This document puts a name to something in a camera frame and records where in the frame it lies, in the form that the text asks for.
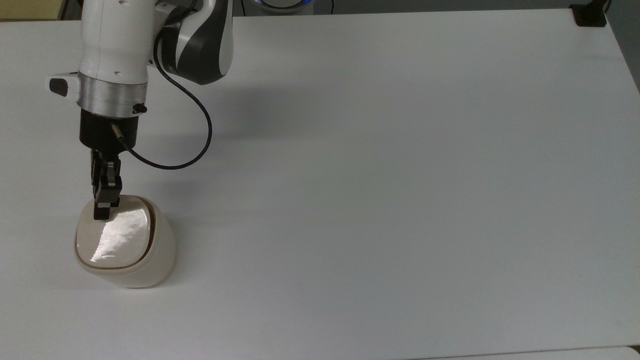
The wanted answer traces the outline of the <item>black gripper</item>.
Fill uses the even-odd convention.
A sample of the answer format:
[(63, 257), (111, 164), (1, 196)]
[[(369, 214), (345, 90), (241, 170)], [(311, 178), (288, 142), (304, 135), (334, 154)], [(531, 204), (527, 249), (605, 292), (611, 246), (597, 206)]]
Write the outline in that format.
[[(116, 125), (123, 145), (114, 132)], [(103, 159), (100, 152), (124, 152), (137, 143), (138, 117), (110, 118), (80, 110), (79, 140), (91, 150), (91, 186), (93, 187), (93, 219), (107, 221), (112, 208), (119, 207), (122, 191), (121, 160)]]

